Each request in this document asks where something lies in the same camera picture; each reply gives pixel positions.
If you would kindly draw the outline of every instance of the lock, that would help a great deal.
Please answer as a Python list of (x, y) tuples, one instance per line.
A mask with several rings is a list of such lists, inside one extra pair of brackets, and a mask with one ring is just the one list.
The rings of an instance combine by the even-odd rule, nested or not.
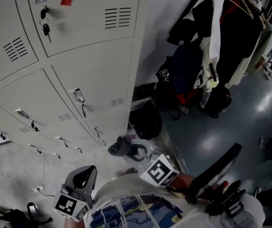
[(45, 5), (41, 8), (41, 19), (45, 19), (46, 18), (46, 13), (50, 10), (50, 7), (48, 5)]

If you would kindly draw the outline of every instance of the key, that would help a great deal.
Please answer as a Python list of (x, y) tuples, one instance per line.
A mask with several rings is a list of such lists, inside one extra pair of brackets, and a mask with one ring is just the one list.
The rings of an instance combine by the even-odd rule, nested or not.
[(43, 25), (43, 32), (44, 32), (44, 35), (48, 37), (49, 42), (51, 43), (50, 34), (49, 34), (50, 33), (50, 28), (49, 28), (48, 24)]

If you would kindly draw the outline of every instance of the gray floor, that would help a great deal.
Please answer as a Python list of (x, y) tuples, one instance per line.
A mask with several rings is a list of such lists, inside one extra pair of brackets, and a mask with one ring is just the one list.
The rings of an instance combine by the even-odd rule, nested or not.
[(264, 188), (272, 179), (272, 161), (267, 161), (265, 150), (259, 148), (261, 135), (265, 140), (272, 136), (272, 79), (267, 80), (262, 73), (249, 75), (230, 92), (233, 101), (218, 119), (195, 107), (176, 122), (162, 107), (160, 112), (191, 175), (202, 173), (234, 143), (242, 145), (225, 179), (230, 183), (242, 180), (247, 191), (252, 192), (256, 186)]
[[(85, 165), (95, 165), (98, 170), (93, 194), (112, 177), (115, 177), (118, 171), (125, 171), (130, 168), (124, 159), (112, 157), (103, 147), (84, 154), (74, 152), (74, 155), (62, 156), (62, 159), (45, 155), (46, 188), (44, 192), (55, 195), (56, 191), (60, 190), (68, 173)], [(37, 185), (44, 183), (42, 155), (14, 143), (0, 146), (0, 174), (10, 176), (23, 187), (32, 190)], [(45, 214), (45, 217), (51, 216), (54, 219), (51, 225), (44, 227), (62, 228), (64, 227), (64, 218), (52, 210), (53, 200), (53, 197), (44, 197), (39, 193), (29, 192), (10, 178), (0, 175), (1, 209), (19, 209), (26, 212), (26, 205), (29, 202), (34, 202), (39, 210)]]

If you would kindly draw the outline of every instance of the locker door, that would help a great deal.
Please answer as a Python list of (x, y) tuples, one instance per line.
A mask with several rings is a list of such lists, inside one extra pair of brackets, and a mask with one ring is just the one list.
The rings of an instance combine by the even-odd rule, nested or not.
[(3, 133), (6, 139), (13, 140), (15, 137), (29, 136), (33, 132), (16, 118), (0, 107), (0, 134)]
[[(133, 37), (139, 0), (29, 0), (43, 46), (52, 56), (73, 48), (120, 38)], [(52, 43), (44, 36), (40, 12), (48, 5), (47, 18)]]
[(37, 61), (15, 0), (0, 0), (0, 81)]
[(109, 146), (116, 142), (118, 136), (125, 134), (124, 119), (125, 108), (119, 107), (101, 115), (88, 117), (85, 121), (100, 141)]
[(27, 137), (14, 138), (13, 141), (15, 143), (19, 143), (22, 146), (25, 146), (25, 148), (31, 148), (40, 151), (63, 147), (55, 141), (48, 139), (47, 137), (36, 132), (33, 132), (30, 136)]
[(43, 69), (27, 75), (0, 90), (0, 105), (11, 115), (43, 133), (52, 126), (73, 121), (74, 116), (62, 101)]
[(79, 147), (85, 151), (91, 148), (99, 148), (97, 142), (79, 122), (72, 122), (64, 127), (54, 127), (46, 131), (44, 135), (62, 146), (66, 144), (71, 149)]
[(131, 51), (132, 46), (119, 47), (54, 63), (58, 78), (82, 116), (79, 97), (84, 99), (87, 119), (125, 107)]

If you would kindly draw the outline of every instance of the black backpack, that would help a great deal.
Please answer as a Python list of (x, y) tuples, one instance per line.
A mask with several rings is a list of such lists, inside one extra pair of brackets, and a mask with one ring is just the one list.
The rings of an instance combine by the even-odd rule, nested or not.
[(151, 140), (159, 135), (162, 128), (161, 116), (151, 101), (130, 113), (129, 122), (141, 139)]
[(179, 46), (173, 56), (167, 57), (156, 74), (159, 96), (164, 105), (167, 110), (169, 108), (178, 112), (177, 116), (172, 116), (169, 112), (174, 120), (179, 119), (181, 112), (187, 114), (188, 109), (200, 101), (202, 90), (194, 89), (193, 86), (202, 69), (203, 53), (199, 47), (201, 41), (202, 38), (198, 38)]
[(219, 113), (226, 109), (232, 102), (230, 91), (224, 85), (218, 85), (210, 93), (206, 106), (203, 108), (213, 118), (218, 118)]

